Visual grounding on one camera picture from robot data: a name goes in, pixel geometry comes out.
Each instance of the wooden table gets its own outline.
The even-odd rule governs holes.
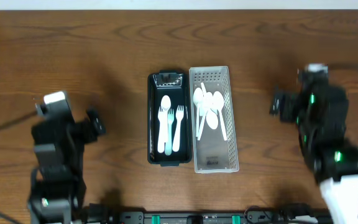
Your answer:
[[[275,86],[297,91],[296,70],[311,62],[358,63],[358,11],[0,12],[0,124],[58,90],[67,90],[76,119],[95,106],[108,134],[86,146],[86,203],[147,211],[323,208],[296,127],[269,116]],[[230,69],[240,171],[150,165],[147,75],[212,65]],[[348,90],[347,136],[358,145],[358,73],[332,72],[331,82]],[[38,121],[0,131],[0,211],[24,223],[37,165],[30,128]]]

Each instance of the gray tray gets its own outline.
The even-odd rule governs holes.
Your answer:
[[[190,68],[190,101],[191,122],[193,130],[193,153],[196,173],[236,172],[239,170],[239,161],[236,143],[236,130],[234,128],[233,107],[231,99],[229,69],[227,66],[193,67]],[[223,139],[221,123],[212,130],[207,123],[204,124],[201,139],[196,138],[197,107],[193,103],[193,93],[204,83],[206,91],[214,93],[219,91],[224,98],[222,109],[226,127],[227,141]]]

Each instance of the white fork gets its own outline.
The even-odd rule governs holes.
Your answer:
[[[165,155],[172,154],[172,123],[175,120],[173,109],[168,111],[168,141],[165,143]]]
[[[160,106],[160,109],[158,110],[158,120],[160,121],[160,131],[158,132],[158,144],[157,144],[157,150],[159,153],[163,153],[164,152],[164,125],[166,124],[166,119],[164,117],[165,112],[163,111],[163,109]]]
[[[178,106],[177,109],[177,128],[175,130],[175,137],[173,137],[173,147],[172,150],[174,152],[179,151],[179,147],[180,147],[180,123],[181,120],[183,119],[183,115],[184,115],[184,106]]]

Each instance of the white wall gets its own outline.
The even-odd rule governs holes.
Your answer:
[[[0,10],[358,9],[358,0],[0,0]]]

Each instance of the black plastic bin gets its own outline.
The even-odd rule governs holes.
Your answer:
[[[175,70],[161,70],[159,73],[149,75],[147,79],[147,159],[151,164],[161,166],[179,166],[181,163],[191,161],[191,121],[189,118],[190,98],[188,79],[183,72]],[[158,120],[158,109],[161,99],[168,95],[171,99],[171,108],[176,114],[177,106],[184,106],[184,115],[180,129],[180,148],[178,152],[172,152],[169,156],[159,153],[157,150],[158,133],[160,122]],[[172,124],[172,139],[177,125],[177,119]]]

